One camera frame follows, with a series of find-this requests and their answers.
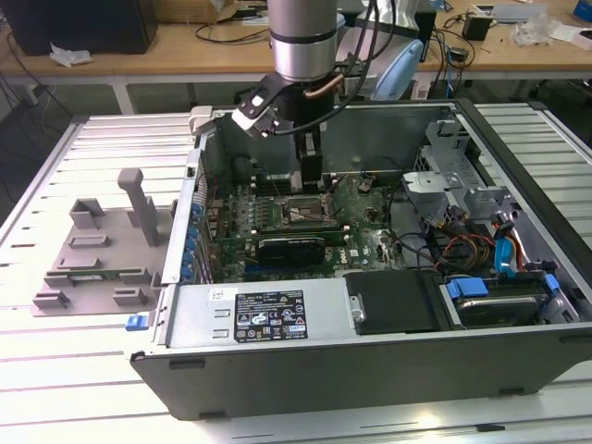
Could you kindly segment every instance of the blue latch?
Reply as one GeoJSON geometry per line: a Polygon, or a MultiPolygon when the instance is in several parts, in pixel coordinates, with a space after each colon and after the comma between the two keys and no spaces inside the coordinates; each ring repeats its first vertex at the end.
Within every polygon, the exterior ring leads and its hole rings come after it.
{"type": "Polygon", "coordinates": [[[191,252],[195,251],[196,244],[192,238],[188,238],[185,240],[185,248],[189,249],[191,252]]]}
{"type": "Polygon", "coordinates": [[[148,329],[148,316],[141,314],[134,314],[129,317],[128,323],[126,324],[126,330],[128,331],[141,331],[148,329]]]}
{"type": "Polygon", "coordinates": [[[182,266],[181,267],[181,275],[184,278],[191,278],[193,276],[193,272],[187,266],[182,266]]]}
{"type": "Polygon", "coordinates": [[[560,286],[559,286],[559,282],[557,281],[556,277],[554,277],[553,275],[550,275],[550,274],[546,274],[545,275],[545,283],[547,284],[547,286],[549,287],[549,290],[551,291],[551,296],[555,296],[557,293],[559,293],[560,286]]]}
{"type": "Polygon", "coordinates": [[[188,226],[187,227],[187,234],[189,234],[192,238],[197,238],[199,234],[196,227],[188,226]]]}
{"type": "Polygon", "coordinates": [[[452,299],[474,298],[489,294],[489,290],[481,277],[458,277],[446,284],[446,288],[452,299]]]}
{"type": "Polygon", "coordinates": [[[202,206],[199,205],[198,203],[193,202],[191,204],[191,210],[198,215],[200,215],[202,213],[202,206]]]}
{"type": "Polygon", "coordinates": [[[500,238],[496,240],[496,255],[494,258],[494,266],[498,273],[505,273],[509,278],[516,276],[514,270],[510,268],[512,261],[512,243],[507,238],[500,238]]]}

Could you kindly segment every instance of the motherboard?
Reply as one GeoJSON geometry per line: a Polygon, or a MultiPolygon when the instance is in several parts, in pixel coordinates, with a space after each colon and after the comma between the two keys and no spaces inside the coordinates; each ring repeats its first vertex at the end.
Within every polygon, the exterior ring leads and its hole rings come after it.
{"type": "Polygon", "coordinates": [[[207,205],[213,281],[334,278],[352,270],[404,269],[389,236],[392,185],[348,176],[330,192],[258,195],[220,187],[207,205]]]}

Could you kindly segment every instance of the white plastic bag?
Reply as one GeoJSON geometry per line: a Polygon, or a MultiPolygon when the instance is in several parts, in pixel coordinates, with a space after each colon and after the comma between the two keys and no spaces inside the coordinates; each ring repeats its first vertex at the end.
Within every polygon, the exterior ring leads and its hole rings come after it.
{"type": "Polygon", "coordinates": [[[68,49],[58,48],[53,43],[49,44],[52,46],[52,52],[49,55],[50,58],[67,68],[72,68],[72,65],[90,63],[93,61],[91,53],[88,51],[69,51],[68,49]]]}
{"type": "Polygon", "coordinates": [[[540,14],[528,19],[526,23],[516,23],[510,38],[518,46],[529,44],[551,43],[550,35],[561,23],[547,14],[540,14]]]}

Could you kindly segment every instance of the floor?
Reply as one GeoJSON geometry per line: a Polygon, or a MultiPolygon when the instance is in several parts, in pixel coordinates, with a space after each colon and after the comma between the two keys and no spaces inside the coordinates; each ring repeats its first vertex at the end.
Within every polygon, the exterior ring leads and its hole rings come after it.
{"type": "MultiPolygon", "coordinates": [[[[520,101],[532,100],[529,82],[520,101]]],[[[232,105],[234,92],[249,84],[197,84],[195,95],[202,104],[232,105]]],[[[510,100],[515,83],[510,81],[474,81],[464,85],[457,93],[475,103],[506,103],[510,100]]],[[[0,123],[0,225],[35,176],[44,159],[51,153],[69,118],[47,91],[38,88],[39,104],[28,108],[23,103],[0,123]]],[[[60,86],[51,88],[57,99],[73,115],[118,114],[112,90],[103,85],[60,86]]],[[[140,113],[186,112],[191,108],[188,87],[185,84],[133,85],[131,94],[140,113]]],[[[443,98],[444,85],[439,85],[432,98],[443,98]]],[[[564,80],[548,82],[538,91],[538,99],[559,117],[575,134],[592,142],[591,95],[564,80]]]]}

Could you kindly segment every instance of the blue object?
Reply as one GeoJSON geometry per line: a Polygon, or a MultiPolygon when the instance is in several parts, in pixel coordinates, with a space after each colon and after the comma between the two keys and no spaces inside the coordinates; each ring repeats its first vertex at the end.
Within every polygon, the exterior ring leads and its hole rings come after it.
{"type": "Polygon", "coordinates": [[[198,203],[192,203],[191,210],[197,213],[197,215],[200,215],[202,213],[202,206],[198,203]]]}
{"type": "Polygon", "coordinates": [[[393,60],[376,84],[370,97],[372,100],[397,100],[401,98],[424,51],[424,44],[419,40],[411,41],[393,60]]]}
{"type": "Polygon", "coordinates": [[[551,296],[555,296],[557,293],[559,293],[559,290],[560,290],[559,282],[557,281],[557,279],[553,275],[546,274],[545,275],[545,283],[547,284],[547,286],[549,287],[549,290],[551,291],[551,296]]]}
{"type": "Polygon", "coordinates": [[[181,276],[184,278],[190,278],[193,276],[193,272],[187,266],[182,266],[181,267],[181,276]]]}
{"type": "Polygon", "coordinates": [[[195,241],[193,241],[192,238],[188,238],[185,240],[185,248],[187,248],[191,252],[195,251],[196,246],[197,245],[196,245],[195,241]]]}
{"type": "Polygon", "coordinates": [[[189,234],[192,238],[197,238],[197,228],[188,226],[187,227],[187,234],[189,234]]]}
{"type": "Polygon", "coordinates": [[[126,324],[126,330],[128,331],[141,331],[148,329],[148,316],[142,316],[140,314],[134,314],[128,318],[126,324]]]}
{"type": "Polygon", "coordinates": [[[507,238],[500,238],[496,240],[496,255],[494,258],[494,266],[498,273],[505,273],[508,277],[516,276],[514,270],[510,268],[512,261],[512,243],[507,238]]]}
{"type": "Polygon", "coordinates": [[[436,9],[436,11],[452,11],[452,6],[446,0],[429,0],[429,4],[436,9]]]}
{"type": "Polygon", "coordinates": [[[481,277],[459,277],[446,284],[452,299],[487,296],[489,290],[481,277]]]}
{"type": "Polygon", "coordinates": [[[592,21],[592,1],[580,0],[573,10],[573,14],[582,20],[592,21]]]}

